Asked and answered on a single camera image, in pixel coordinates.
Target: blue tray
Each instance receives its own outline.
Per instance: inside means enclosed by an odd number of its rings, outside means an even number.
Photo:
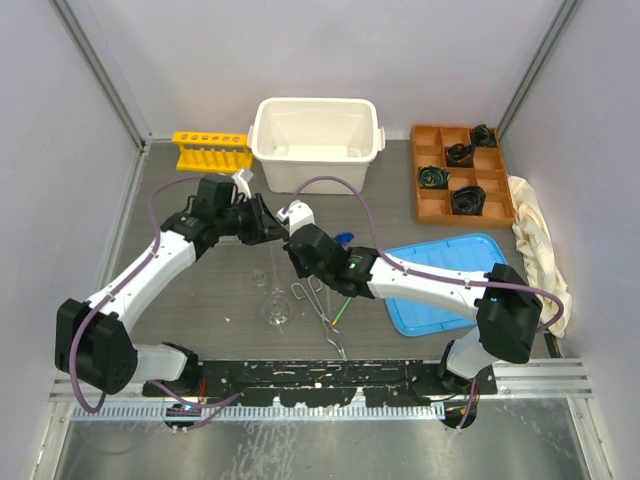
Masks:
[[[495,263],[507,261],[500,247],[489,236],[475,233],[437,242],[387,250],[402,260],[463,271],[490,271]],[[440,308],[409,300],[386,300],[393,326],[408,337],[441,333],[474,325],[460,316]]]

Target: yellow rack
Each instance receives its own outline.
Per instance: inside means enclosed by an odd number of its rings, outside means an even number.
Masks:
[[[176,132],[173,143],[180,147],[178,171],[235,173],[253,167],[246,135]]]

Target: gray floor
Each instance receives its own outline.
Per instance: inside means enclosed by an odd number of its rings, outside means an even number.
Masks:
[[[151,191],[181,174],[176,173],[178,150],[171,144],[154,144],[124,241],[118,269],[133,261],[150,243],[153,232],[146,211]],[[252,190],[263,193],[272,211],[283,206],[288,195],[269,191],[259,162],[254,168]],[[400,247],[478,232],[476,229],[418,225],[415,211],[408,142],[388,142],[372,163],[363,190],[373,211],[380,240],[385,247]],[[160,194],[156,209],[160,219],[181,210],[196,182],[172,187]],[[316,223],[329,234],[355,233],[355,243],[371,245],[366,219],[357,199],[349,196],[306,195]],[[493,237],[507,261],[523,275],[522,258],[508,229],[480,230]],[[144,312],[133,331],[137,343],[170,341],[187,346],[203,359],[334,359],[337,353],[325,340],[319,319],[304,301],[290,296],[293,321],[282,333],[261,317],[264,297],[251,278],[255,269],[268,273],[271,285],[289,292],[297,281],[286,254],[271,243],[256,247],[218,246],[193,267],[181,273]],[[320,298],[335,315],[344,299],[321,292]],[[465,331],[407,338],[398,333],[381,300],[357,298],[340,320],[347,356],[365,358],[439,359],[445,345]],[[534,344],[534,358],[548,357],[541,336]]]
[[[565,400],[486,400],[462,434],[439,421],[70,425],[56,477],[82,479],[580,480],[589,474]]]

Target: bin handle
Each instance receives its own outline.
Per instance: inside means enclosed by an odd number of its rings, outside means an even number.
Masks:
[[[253,125],[249,126],[249,133],[247,133],[247,147],[251,148],[251,137],[253,137]]]
[[[382,150],[384,150],[385,145],[386,139],[384,136],[384,127],[380,127],[378,129],[378,151],[381,152]]]

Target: robotic arm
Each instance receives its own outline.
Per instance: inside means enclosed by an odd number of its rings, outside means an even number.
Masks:
[[[458,272],[394,259],[399,270],[367,247],[344,248],[314,224],[313,212],[302,202],[292,203],[277,219],[260,194],[248,188],[251,172],[233,177],[206,175],[199,183],[191,207],[170,216],[161,226],[154,257],[117,294],[114,285],[140,268],[153,252],[152,244],[117,279],[85,302],[67,300],[58,310],[55,364],[69,372],[69,354],[80,323],[94,305],[106,297],[85,331],[77,354],[78,378],[107,394],[130,381],[164,380],[189,389],[201,372],[197,355],[174,345],[133,345],[130,333],[149,303],[182,270],[196,262],[220,236],[235,235],[245,245],[285,241],[284,249],[298,277],[315,275],[345,296],[404,298],[455,311],[475,320],[477,327],[452,341],[442,357],[439,376],[452,392],[466,392],[479,370],[498,359],[526,363],[541,304],[533,294],[495,288],[450,285],[415,275],[407,268],[448,278],[524,281],[506,265],[492,272]]]

